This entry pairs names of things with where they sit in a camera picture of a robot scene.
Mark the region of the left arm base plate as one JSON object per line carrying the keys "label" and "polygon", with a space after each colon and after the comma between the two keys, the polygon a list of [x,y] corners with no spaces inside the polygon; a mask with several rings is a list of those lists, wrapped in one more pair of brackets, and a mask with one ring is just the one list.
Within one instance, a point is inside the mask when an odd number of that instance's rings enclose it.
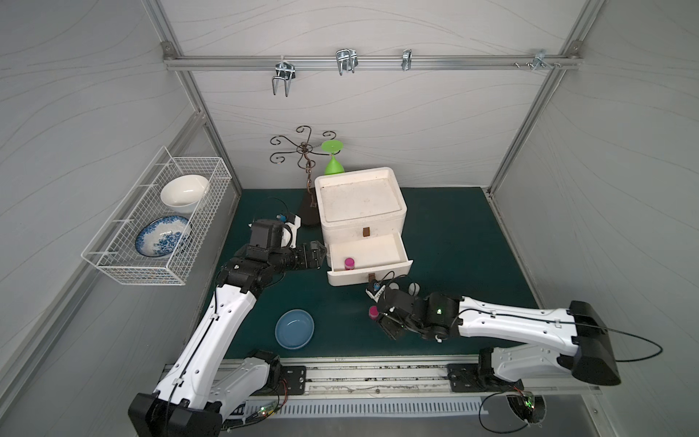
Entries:
{"label": "left arm base plate", "polygon": [[274,364],[269,370],[269,377],[263,387],[253,393],[254,396],[304,395],[307,379],[306,366],[287,366]]}

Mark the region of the drawer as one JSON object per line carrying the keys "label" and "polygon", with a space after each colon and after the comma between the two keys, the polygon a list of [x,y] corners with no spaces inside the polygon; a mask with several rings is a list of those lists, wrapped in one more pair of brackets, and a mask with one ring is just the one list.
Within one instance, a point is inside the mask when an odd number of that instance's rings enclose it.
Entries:
{"label": "drawer", "polygon": [[[353,271],[344,268],[347,258],[355,260]],[[328,261],[328,282],[333,287],[366,284],[371,275],[381,280],[391,271],[398,277],[408,274],[413,264],[399,233],[331,244]]]}

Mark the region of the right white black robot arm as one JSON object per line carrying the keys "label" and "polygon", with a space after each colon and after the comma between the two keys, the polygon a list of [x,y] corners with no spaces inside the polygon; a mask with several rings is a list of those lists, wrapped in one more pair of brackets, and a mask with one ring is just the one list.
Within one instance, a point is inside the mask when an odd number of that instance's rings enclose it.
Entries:
{"label": "right white black robot arm", "polygon": [[587,302],[566,309],[526,309],[432,293],[425,298],[373,280],[366,287],[375,302],[376,322],[397,340],[406,332],[424,340],[493,338],[516,347],[486,351],[479,362],[487,378],[517,382],[546,373],[570,373],[581,382],[621,382],[609,328]]}

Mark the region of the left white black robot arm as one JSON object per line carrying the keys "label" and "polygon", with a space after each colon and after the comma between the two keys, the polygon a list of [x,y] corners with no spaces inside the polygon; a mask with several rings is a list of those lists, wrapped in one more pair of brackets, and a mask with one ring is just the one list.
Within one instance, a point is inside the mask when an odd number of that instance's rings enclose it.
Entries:
{"label": "left white black robot arm", "polygon": [[277,275],[322,266],[327,249],[318,241],[298,244],[299,216],[256,220],[249,243],[221,268],[216,289],[184,351],[152,393],[139,393],[129,420],[139,436],[217,436],[229,415],[256,391],[275,388],[280,359],[255,351],[214,384],[238,329]]}

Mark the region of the white three-drawer cabinet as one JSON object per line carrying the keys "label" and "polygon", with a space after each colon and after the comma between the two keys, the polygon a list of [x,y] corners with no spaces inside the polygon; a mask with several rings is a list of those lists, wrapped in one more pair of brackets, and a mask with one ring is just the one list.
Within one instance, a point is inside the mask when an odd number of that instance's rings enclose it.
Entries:
{"label": "white three-drawer cabinet", "polygon": [[391,233],[402,236],[407,205],[392,169],[351,171],[315,180],[324,245]]}

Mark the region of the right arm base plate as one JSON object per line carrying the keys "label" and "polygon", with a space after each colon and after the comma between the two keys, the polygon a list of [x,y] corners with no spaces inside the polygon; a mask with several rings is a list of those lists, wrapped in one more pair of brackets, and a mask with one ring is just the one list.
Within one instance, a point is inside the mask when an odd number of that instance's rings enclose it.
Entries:
{"label": "right arm base plate", "polygon": [[492,369],[474,363],[451,363],[447,365],[447,380],[453,393],[499,393],[500,391],[523,391],[521,380],[507,382],[494,375]]}

